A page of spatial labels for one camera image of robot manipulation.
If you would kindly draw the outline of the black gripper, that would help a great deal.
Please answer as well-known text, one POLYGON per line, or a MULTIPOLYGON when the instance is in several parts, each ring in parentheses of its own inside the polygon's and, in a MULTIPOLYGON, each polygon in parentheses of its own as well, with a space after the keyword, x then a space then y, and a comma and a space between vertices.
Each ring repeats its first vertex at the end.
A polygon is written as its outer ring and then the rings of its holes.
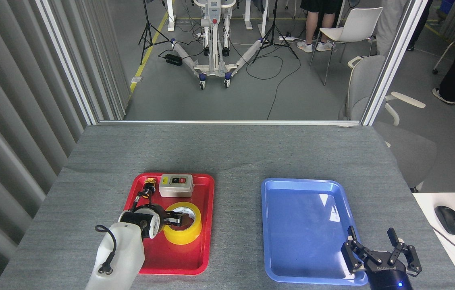
POLYGON ((351 273, 364 271, 372 290, 409 290, 408 275, 417 277, 422 272, 416 249, 413 245, 406 245, 403 239, 398 238, 394 228, 389 228, 387 235, 390 239, 393 252, 371 251, 361 244, 356 237, 353 226, 347 229, 347 240, 341 246, 341 253, 345 264, 351 273), (400 254, 406 257, 407 266, 399 261, 400 254))
POLYGON ((184 217, 189 217, 187 212, 183 211, 165 211, 164 209, 158 209, 157 213, 159 215, 159 226, 157 233, 163 231, 164 226, 174 226, 174 227, 181 227, 183 226, 183 219, 184 217))

